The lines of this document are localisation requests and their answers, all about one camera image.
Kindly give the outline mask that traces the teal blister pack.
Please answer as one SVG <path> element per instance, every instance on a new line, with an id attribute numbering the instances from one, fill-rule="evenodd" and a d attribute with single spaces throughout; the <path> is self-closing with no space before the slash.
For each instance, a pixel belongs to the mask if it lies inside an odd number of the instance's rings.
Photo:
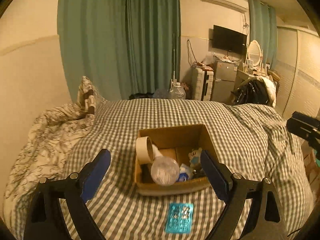
<path id="1" fill-rule="evenodd" d="M 193 221 L 194 205 L 191 203 L 171 203 L 165 226 L 166 233 L 189 234 Z"/>

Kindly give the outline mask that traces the blue white packet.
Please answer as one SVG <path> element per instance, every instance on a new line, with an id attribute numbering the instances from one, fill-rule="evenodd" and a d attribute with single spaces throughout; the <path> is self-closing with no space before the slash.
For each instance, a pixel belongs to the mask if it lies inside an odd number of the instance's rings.
<path id="1" fill-rule="evenodd" d="M 178 176 L 178 179 L 176 180 L 177 182 L 184 182 L 193 179 L 194 176 L 194 170 L 185 165 L 181 164 L 180 165 L 180 174 Z"/>

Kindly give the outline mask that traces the white tape roll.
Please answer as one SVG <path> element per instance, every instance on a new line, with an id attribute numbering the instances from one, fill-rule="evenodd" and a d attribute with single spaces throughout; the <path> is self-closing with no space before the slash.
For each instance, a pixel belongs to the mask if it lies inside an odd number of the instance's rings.
<path id="1" fill-rule="evenodd" d="M 136 140 L 136 156 L 139 165 L 152 163 L 153 149 L 150 137 L 138 137 Z"/>

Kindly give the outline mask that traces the grey checkered bed cover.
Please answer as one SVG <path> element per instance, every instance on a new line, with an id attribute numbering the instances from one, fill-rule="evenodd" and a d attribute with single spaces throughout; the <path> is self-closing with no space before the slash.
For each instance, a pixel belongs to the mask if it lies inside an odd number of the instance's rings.
<path id="1" fill-rule="evenodd" d="M 283 207 L 286 229 L 294 238 L 313 208 L 300 141 L 285 120 L 263 105 L 227 106 L 212 101 L 136 99 L 105 101 L 94 124 L 72 148 L 62 179 L 79 171 L 97 153 L 111 152 L 111 167 L 88 208 L 108 239 L 204 239 L 223 210 L 212 188 L 191 194 L 149 198 L 137 193 L 133 173 L 135 140 L 147 128 L 204 124 L 219 160 L 247 179 L 270 177 Z M 13 228 L 23 238 L 28 205 L 19 206 Z M 171 203 L 194 205 L 189 234 L 166 233 Z"/>

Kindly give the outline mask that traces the black jacket on chair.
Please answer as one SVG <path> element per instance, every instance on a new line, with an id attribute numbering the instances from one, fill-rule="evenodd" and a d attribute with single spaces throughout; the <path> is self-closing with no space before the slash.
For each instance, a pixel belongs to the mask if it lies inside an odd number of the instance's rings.
<path id="1" fill-rule="evenodd" d="M 276 85 L 266 77 L 254 76 L 245 80 L 232 95 L 234 105 L 252 103 L 276 107 Z"/>

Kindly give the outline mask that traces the white wardrobe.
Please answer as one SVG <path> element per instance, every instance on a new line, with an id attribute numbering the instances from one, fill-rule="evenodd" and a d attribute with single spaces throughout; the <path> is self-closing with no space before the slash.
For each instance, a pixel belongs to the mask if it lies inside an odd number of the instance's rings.
<path id="1" fill-rule="evenodd" d="M 292 25 L 279 26 L 277 31 L 276 110 L 284 119 L 295 111 L 319 116 L 319 35 Z"/>

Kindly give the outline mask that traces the white round vanity mirror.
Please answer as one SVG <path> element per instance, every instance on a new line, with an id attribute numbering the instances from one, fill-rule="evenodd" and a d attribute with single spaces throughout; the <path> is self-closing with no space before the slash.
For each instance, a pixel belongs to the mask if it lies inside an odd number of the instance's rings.
<path id="1" fill-rule="evenodd" d="M 252 67 L 257 67 L 261 63 L 263 51 L 257 40 L 250 42 L 247 48 L 247 63 Z"/>

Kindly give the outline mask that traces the grey mini fridge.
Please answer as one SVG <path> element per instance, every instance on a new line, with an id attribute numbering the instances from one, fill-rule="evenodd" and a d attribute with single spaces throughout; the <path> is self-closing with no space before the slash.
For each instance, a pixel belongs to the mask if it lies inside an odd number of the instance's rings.
<path id="1" fill-rule="evenodd" d="M 214 63 L 214 80 L 211 100 L 226 103 L 234 89 L 237 66 L 230 62 Z"/>

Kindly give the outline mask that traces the green side curtain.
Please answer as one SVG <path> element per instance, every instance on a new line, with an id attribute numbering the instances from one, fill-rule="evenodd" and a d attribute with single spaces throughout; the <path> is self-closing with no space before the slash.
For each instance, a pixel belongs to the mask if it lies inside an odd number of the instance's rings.
<path id="1" fill-rule="evenodd" d="M 276 10 L 261 0 L 248 0 L 250 16 L 250 41 L 256 40 L 263 51 L 263 64 L 273 68 L 277 60 Z"/>

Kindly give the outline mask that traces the white suitcase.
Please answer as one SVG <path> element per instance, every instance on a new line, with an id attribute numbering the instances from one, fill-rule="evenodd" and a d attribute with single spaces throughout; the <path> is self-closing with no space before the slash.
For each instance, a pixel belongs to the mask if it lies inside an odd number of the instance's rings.
<path id="1" fill-rule="evenodd" d="M 212 69 L 194 68 L 192 74 L 192 99 L 210 101 L 213 87 L 214 72 Z"/>

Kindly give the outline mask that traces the brown cardboard box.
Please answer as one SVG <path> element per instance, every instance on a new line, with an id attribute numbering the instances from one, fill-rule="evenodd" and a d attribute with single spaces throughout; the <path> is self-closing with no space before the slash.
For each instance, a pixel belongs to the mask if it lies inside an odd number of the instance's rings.
<path id="1" fill-rule="evenodd" d="M 141 129 L 136 140 L 136 160 L 134 181 L 137 192 L 143 196 L 170 196 L 188 194 L 210 187 L 207 177 L 192 178 L 187 181 L 175 182 L 172 185 L 160 185 L 152 179 L 151 166 L 156 159 L 152 150 L 155 145 L 159 156 L 168 157 L 178 166 L 189 166 L 193 150 L 206 150 L 217 160 L 214 145 L 208 129 L 204 124 L 174 126 L 153 129 Z"/>

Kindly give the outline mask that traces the checkered pillow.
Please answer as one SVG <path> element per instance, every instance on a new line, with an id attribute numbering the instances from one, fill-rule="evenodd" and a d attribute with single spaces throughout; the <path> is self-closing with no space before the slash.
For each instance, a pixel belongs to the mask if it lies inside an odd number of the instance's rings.
<path id="1" fill-rule="evenodd" d="M 75 103 L 80 112 L 84 115 L 95 115 L 100 105 L 105 101 L 92 81 L 88 77 L 82 76 Z"/>

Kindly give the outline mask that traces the clear water jug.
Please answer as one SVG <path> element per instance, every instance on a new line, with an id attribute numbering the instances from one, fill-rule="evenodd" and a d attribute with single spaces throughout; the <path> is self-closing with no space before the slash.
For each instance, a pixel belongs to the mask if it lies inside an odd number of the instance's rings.
<path id="1" fill-rule="evenodd" d="M 185 99 L 186 93 L 180 82 L 171 82 L 171 88 L 169 89 L 169 99 Z"/>

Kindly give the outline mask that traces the black wall television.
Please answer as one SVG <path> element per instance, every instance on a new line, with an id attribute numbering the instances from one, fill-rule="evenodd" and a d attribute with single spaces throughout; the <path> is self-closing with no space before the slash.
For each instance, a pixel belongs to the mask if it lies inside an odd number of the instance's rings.
<path id="1" fill-rule="evenodd" d="M 246 54 L 247 35 L 218 25 L 213 27 L 213 48 L 244 56 Z"/>

